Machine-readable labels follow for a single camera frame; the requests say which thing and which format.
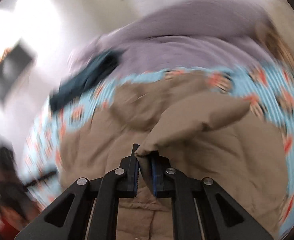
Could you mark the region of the tan puffer jacket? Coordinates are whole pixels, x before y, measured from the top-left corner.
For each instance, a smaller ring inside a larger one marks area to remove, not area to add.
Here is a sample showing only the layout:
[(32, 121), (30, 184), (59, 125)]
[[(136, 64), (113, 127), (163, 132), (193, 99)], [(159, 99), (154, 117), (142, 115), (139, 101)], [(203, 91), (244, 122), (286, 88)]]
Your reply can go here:
[(249, 106), (244, 96), (211, 91), (201, 71), (127, 82), (110, 107), (64, 135), (60, 184), (103, 177), (138, 144), (143, 173), (148, 154), (158, 151), (186, 176), (214, 179), (276, 237), (288, 183), (282, 136)]

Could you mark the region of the folded dark blue jeans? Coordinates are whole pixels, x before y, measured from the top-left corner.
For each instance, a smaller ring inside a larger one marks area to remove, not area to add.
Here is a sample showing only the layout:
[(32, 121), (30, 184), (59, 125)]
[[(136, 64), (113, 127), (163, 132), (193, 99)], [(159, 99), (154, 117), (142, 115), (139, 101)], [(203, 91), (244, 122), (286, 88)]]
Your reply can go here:
[(50, 96), (51, 112), (61, 110), (75, 98), (107, 78), (118, 67), (122, 53), (119, 50), (103, 51), (91, 59), (78, 74), (62, 83), (59, 89)]

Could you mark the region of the monkey print striped blanket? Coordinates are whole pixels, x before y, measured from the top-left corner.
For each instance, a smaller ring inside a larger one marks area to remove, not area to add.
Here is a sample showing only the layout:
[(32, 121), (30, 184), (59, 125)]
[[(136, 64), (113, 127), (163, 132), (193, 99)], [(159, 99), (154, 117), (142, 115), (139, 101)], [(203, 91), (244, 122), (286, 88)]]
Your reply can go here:
[[(52, 168), (61, 170), (60, 144), (66, 133), (81, 129), (99, 109), (110, 106), (117, 87), (125, 83), (152, 83), (187, 71), (187, 68), (163, 69), (107, 79), (55, 114), (44, 105), (27, 138), (19, 177), (27, 181)], [(248, 100), (253, 113), (281, 131), (288, 186), (278, 236), (285, 238), (294, 228), (294, 73), (278, 65), (264, 64), (249, 69), (206, 69), (206, 75), (210, 88)]]

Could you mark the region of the purple duvet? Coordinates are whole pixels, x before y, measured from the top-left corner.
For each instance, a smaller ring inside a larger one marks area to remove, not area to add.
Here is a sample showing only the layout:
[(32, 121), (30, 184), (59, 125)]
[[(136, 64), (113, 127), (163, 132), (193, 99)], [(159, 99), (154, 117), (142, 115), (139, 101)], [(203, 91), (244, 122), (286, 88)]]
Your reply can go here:
[(94, 38), (71, 55), (69, 68), (78, 72), (108, 49), (122, 53), (113, 76), (272, 61), (256, 37), (258, 23), (270, 23), (259, 0), (187, 0)]

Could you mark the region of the brown knot cushion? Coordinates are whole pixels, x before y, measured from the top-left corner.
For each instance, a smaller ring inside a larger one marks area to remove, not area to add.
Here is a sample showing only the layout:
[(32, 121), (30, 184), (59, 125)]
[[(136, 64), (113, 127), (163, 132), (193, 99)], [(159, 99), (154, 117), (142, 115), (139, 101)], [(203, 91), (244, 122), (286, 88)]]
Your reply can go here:
[(257, 23), (255, 33), (259, 42), (275, 59), (294, 70), (294, 54), (274, 28), (263, 23)]

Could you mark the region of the wall mounted television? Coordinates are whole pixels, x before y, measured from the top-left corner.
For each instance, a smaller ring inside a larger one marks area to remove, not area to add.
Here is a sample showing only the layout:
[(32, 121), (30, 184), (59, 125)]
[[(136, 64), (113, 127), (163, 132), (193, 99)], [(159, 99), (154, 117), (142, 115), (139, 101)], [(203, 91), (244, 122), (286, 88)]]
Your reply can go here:
[(35, 62), (35, 53), (18, 40), (11, 51), (0, 62), (0, 105), (4, 105), (18, 80)]

